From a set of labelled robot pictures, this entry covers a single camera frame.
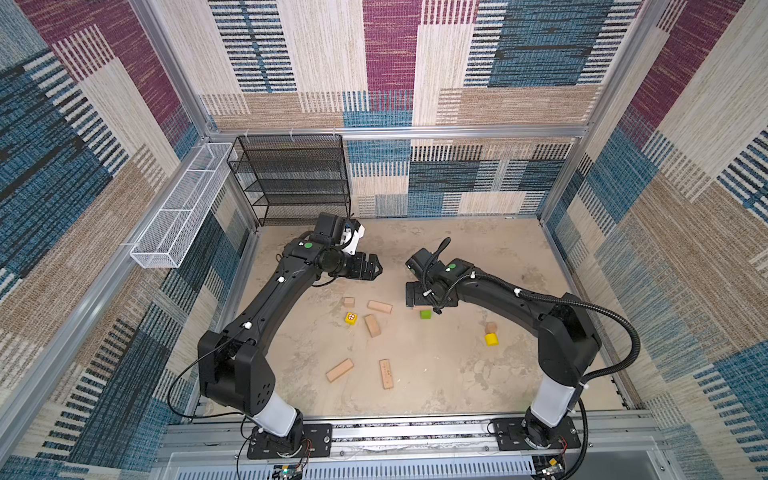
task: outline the black wire mesh shelf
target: black wire mesh shelf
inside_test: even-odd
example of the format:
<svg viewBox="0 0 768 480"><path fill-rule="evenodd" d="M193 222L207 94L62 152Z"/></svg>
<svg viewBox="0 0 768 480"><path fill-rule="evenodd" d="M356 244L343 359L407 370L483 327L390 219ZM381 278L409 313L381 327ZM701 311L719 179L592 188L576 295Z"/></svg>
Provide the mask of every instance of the black wire mesh shelf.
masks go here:
<svg viewBox="0 0 768 480"><path fill-rule="evenodd" d="M261 225L311 225L321 212L349 216L339 135L241 136L230 169Z"/></svg>

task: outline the yellow cube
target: yellow cube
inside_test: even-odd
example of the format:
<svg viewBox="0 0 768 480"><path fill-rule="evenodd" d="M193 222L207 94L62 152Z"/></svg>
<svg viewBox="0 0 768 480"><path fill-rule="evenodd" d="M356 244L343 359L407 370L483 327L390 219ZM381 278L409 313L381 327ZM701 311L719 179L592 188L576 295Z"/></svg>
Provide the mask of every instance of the yellow cube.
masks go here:
<svg viewBox="0 0 768 480"><path fill-rule="evenodd" d="M485 344L488 346L498 345L498 337L495 333L489 333L485 336Z"/></svg>

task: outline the concrete floor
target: concrete floor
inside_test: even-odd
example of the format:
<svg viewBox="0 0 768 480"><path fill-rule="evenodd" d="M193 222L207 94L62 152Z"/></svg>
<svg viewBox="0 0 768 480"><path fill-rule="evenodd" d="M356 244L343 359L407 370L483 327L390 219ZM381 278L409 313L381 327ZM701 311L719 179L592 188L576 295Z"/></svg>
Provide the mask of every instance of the concrete floor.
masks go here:
<svg viewBox="0 0 768 480"><path fill-rule="evenodd" d="M404 262L421 247L434 250L444 237L448 262L465 259L530 290L562 295L565 277L534 219L363 220L359 250L377 253L384 272L373 282L338 279L310 288L276 334L267 355L276 391L304 415L388 415L521 412L541 379L537 340L480 306L460 303L422 320L405 305L405 283L414 280ZM276 266L275 254L306 227L266 227L240 311ZM342 297L354 296L347 309ZM368 310L368 300L394 306L392 314ZM355 326L347 311L359 315ZM370 338L363 317L375 313L382 334ZM485 345L484 324L498 324L500 345ZM350 358L355 368L329 383L326 372ZM395 387L384 390L379 360L389 359ZM593 368L602 368L599 356ZM590 410L622 409L608 377L590 382L582 398ZM209 409L219 412L222 409Z"/></svg>

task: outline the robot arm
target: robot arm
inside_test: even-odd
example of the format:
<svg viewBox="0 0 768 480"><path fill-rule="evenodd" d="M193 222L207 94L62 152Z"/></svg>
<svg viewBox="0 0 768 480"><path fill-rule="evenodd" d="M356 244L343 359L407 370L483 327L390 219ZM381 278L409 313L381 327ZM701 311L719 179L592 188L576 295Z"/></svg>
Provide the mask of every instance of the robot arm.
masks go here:
<svg viewBox="0 0 768 480"><path fill-rule="evenodd" d="M374 280L382 272L375 254L356 252L364 232L357 220L320 214L314 230L285 246L275 272L250 305L221 333L205 332L197 344L200 393L251 416L277 449L293 452L298 447L302 416L274 391L275 375L266 361L272 339L323 272L354 280Z"/></svg>
<svg viewBox="0 0 768 480"><path fill-rule="evenodd" d="M444 240L436 254L449 241ZM590 316L582 308L526 300L522 296L532 292L462 259L454 259L446 266L436 260L436 254L422 248L406 262L417 278L424 279L423 285L406 284L406 305L432 305L440 313L442 307L457 306L462 300L510 319L538 337L538 364L544 375L526 412L524 427L529 445L548 447L560 435L564 415L578 401L584 388L582 377L601 348ZM561 299L579 301L570 293Z"/></svg>

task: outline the rectangular wooden block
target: rectangular wooden block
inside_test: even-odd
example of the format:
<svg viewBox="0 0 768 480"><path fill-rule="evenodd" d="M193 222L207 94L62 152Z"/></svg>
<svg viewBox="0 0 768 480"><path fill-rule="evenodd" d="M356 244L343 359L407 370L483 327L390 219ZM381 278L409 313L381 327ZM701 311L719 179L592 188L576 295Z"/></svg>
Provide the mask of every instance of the rectangular wooden block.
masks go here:
<svg viewBox="0 0 768 480"><path fill-rule="evenodd" d="M368 302L368 308L377 312L392 313L392 305L384 302L377 302L375 300L370 300Z"/></svg>
<svg viewBox="0 0 768 480"><path fill-rule="evenodd" d="M382 370L384 390L389 390L395 386L395 383L392 381L392 367L389 365L389 359L379 360L379 367Z"/></svg>
<svg viewBox="0 0 768 480"><path fill-rule="evenodd" d="M379 322L376 320L375 315L366 315L366 326L368 327L368 332L371 334L371 338L382 334L382 330L379 328Z"/></svg>
<svg viewBox="0 0 768 480"><path fill-rule="evenodd" d="M333 382L334 380L338 379L340 376L350 371L354 366L355 364L352 363L352 360L346 359L343 362L341 362L339 365L335 366L333 370L326 373L326 377L328 377L329 382Z"/></svg>

